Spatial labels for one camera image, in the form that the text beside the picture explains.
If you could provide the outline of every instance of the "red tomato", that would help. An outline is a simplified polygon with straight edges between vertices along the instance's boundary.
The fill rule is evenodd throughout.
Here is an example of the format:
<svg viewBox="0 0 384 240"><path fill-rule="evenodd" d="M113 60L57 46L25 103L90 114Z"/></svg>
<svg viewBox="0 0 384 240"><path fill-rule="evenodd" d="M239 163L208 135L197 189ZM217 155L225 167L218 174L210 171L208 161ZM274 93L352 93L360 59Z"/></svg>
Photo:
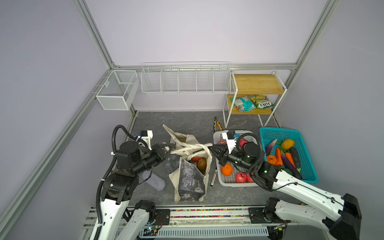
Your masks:
<svg viewBox="0 0 384 240"><path fill-rule="evenodd" d="M199 161L200 159L201 159L201 157L193 157L193 158L192 158L192 161L197 162L197 161Z"/></svg>
<svg viewBox="0 0 384 240"><path fill-rule="evenodd" d="M247 173L247 182L254 182L251 178L251 176L249 176L249 173Z"/></svg>
<svg viewBox="0 0 384 240"><path fill-rule="evenodd" d="M247 176L244 173L239 172L238 174L236 174L235 180L236 180L236 182L246 182Z"/></svg>
<svg viewBox="0 0 384 240"><path fill-rule="evenodd" d="M245 139L241 139L239 142L240 147L243 147L244 143L246 143L246 142L248 142L248 141Z"/></svg>

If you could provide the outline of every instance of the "teal plastic basket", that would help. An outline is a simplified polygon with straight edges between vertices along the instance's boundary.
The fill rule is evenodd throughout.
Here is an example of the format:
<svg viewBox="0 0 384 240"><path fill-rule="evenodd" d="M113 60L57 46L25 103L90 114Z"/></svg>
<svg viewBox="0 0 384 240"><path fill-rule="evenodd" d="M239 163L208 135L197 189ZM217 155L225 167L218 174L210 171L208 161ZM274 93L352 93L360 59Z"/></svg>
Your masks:
<svg viewBox="0 0 384 240"><path fill-rule="evenodd" d="M297 149L300 157L300 174L303 181L309 184L316 184L319 182L319 177L317 176L316 170L312 163L311 156L305 146L303 136L299 131L277 127L262 127L260 128L260 136L264 151L265 147L275 139L277 139L278 142L282 142L288 138L294 140L294 147ZM272 155L276 155L276 147L279 146L279 144L275 144L271 152Z"/></svg>

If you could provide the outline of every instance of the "snack bag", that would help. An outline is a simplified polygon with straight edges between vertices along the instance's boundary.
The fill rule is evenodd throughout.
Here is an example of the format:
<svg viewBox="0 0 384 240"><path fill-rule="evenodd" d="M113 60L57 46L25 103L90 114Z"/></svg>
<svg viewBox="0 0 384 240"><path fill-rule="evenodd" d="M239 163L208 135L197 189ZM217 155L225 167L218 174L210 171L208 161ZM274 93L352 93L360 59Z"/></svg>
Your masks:
<svg viewBox="0 0 384 240"><path fill-rule="evenodd" d="M240 112L248 112L255 108L253 103L248 99L248 96L236 98L234 105Z"/></svg>
<svg viewBox="0 0 384 240"><path fill-rule="evenodd" d="M274 106L265 95L252 95L249 97L258 109L266 109Z"/></svg>

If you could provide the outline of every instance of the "red apple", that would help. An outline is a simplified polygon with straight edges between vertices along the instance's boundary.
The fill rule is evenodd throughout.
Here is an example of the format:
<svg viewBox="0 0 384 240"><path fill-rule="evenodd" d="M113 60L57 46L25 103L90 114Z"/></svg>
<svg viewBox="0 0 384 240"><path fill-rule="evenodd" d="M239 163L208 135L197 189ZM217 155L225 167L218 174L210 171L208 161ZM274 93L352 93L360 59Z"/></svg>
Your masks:
<svg viewBox="0 0 384 240"><path fill-rule="evenodd" d="M245 139L241 139L239 142L240 147L243 147L244 143L246 143L246 142L248 142L248 141Z"/></svg>
<svg viewBox="0 0 384 240"><path fill-rule="evenodd" d="M240 183L246 182L247 176L244 173L239 172L238 174L236 174L235 180L236 180L236 182L240 182Z"/></svg>
<svg viewBox="0 0 384 240"><path fill-rule="evenodd" d="M251 178L251 176L249 176L249 173L247 173L247 182L254 182Z"/></svg>

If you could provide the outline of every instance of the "wooden shelf board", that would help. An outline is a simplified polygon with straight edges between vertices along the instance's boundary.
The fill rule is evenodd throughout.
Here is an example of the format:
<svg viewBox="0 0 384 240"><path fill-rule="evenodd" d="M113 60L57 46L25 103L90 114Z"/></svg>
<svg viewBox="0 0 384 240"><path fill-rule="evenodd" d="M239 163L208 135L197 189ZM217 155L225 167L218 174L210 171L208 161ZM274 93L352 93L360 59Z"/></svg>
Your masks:
<svg viewBox="0 0 384 240"><path fill-rule="evenodd" d="M235 74L238 94L283 94L279 81L273 74Z"/></svg>
<svg viewBox="0 0 384 240"><path fill-rule="evenodd" d="M228 94L227 95L227 99L228 99L228 109L231 108L231 104L232 104L232 101L231 101L231 98L233 98L234 94ZM244 97L244 96L247 96L247 95L244 95L244 94L237 94L236 97ZM240 112L239 110L237 110L237 108L235 106L233 106L233 109L232 109L232 113L231 114L247 114L247 115L250 115L250 114L259 114L259 115L270 115L272 113L272 110L271 108L267 108L267 109L252 109L248 112Z"/></svg>

